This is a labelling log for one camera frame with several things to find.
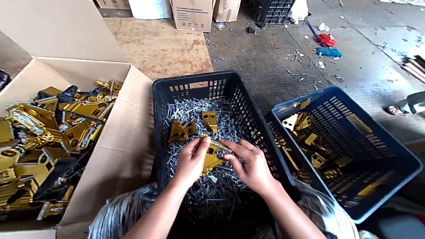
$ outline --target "hand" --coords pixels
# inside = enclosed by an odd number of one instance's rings
[[[253,146],[246,140],[240,140],[238,144],[230,140],[220,140],[229,149],[242,157],[244,164],[232,154],[225,154],[236,171],[236,175],[243,183],[260,196],[265,197],[273,194],[274,190],[281,187],[281,183],[273,178],[261,149]]]
[[[196,137],[183,146],[178,155],[176,173],[171,180],[186,190],[189,189],[202,173],[210,143],[209,136]]]

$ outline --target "blue brush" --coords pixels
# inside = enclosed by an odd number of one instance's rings
[[[322,56],[326,56],[326,57],[342,57],[343,56],[341,52],[335,48],[318,47],[316,48],[316,53],[318,55],[321,53]]]

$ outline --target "open cardboard box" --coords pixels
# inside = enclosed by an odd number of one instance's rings
[[[152,81],[128,62],[91,0],[11,1],[3,6],[0,30],[33,56],[0,93],[0,107],[29,101],[49,86],[88,91],[95,80],[123,83],[59,224],[0,222],[2,239],[82,238],[106,199],[140,188],[149,178]]]

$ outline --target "finger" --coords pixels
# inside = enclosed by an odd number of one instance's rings
[[[202,137],[196,137],[194,138],[192,141],[190,141],[189,143],[187,143],[185,146],[183,146],[182,150],[187,150],[190,152],[195,152],[196,148],[199,144],[199,142],[201,141]]]
[[[228,148],[230,148],[233,152],[235,152],[237,155],[241,156],[245,161],[249,161],[249,159],[252,156],[251,151],[246,149],[245,147],[235,144],[230,140],[222,139],[220,140],[224,145],[226,145]]]
[[[248,142],[248,141],[246,141],[246,140],[244,140],[244,139],[241,139],[241,140],[238,142],[238,144],[240,144],[241,146],[243,146],[243,147],[245,147],[245,148],[247,148],[248,150],[251,150],[251,151],[258,149],[257,147],[255,147],[255,146],[254,146],[254,145],[252,145],[250,142]]]
[[[211,137],[210,136],[204,137],[204,139],[202,140],[201,144],[199,145],[195,153],[195,157],[197,159],[205,158],[205,154],[207,153],[207,150],[210,147],[210,143],[211,143]]]
[[[245,170],[241,164],[241,162],[239,161],[239,159],[234,156],[233,154],[225,154],[224,159],[226,159],[227,161],[230,162],[230,164],[233,166],[233,168],[235,169],[238,177],[243,177],[245,175]]]

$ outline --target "black plastic crate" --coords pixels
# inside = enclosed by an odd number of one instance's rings
[[[301,110],[301,105],[297,102],[308,98],[311,102]],[[315,170],[287,129],[282,126],[283,119],[299,111],[313,114],[313,126],[304,129],[304,133],[323,135],[325,148],[333,150],[339,157],[349,156],[353,160],[340,168],[343,173],[341,176],[326,178]],[[347,118],[350,115],[356,115],[370,130],[365,131],[365,128],[355,126]],[[357,224],[423,169],[421,161],[415,155],[336,86],[278,104],[266,118],[292,149],[292,158],[298,167],[305,170],[311,180],[310,185],[338,201]],[[296,173],[289,159],[283,156],[290,171]],[[386,180],[369,195],[358,195],[367,185],[382,177],[386,177]]]
[[[256,145],[263,150],[272,175],[282,183],[288,194],[297,200],[298,190],[284,159],[277,153],[278,148],[272,133],[236,71],[164,78],[153,83],[156,173],[159,191],[162,191],[170,181],[167,167],[170,155],[166,149],[169,145],[171,128],[164,123],[167,118],[167,104],[174,103],[174,100],[192,98],[208,100],[219,97],[235,103],[236,107],[232,113],[234,118],[239,119],[238,123],[245,131],[246,135],[243,135],[243,138],[251,143],[258,142]]]
[[[261,28],[283,24],[294,2],[295,0],[253,0],[256,23]]]

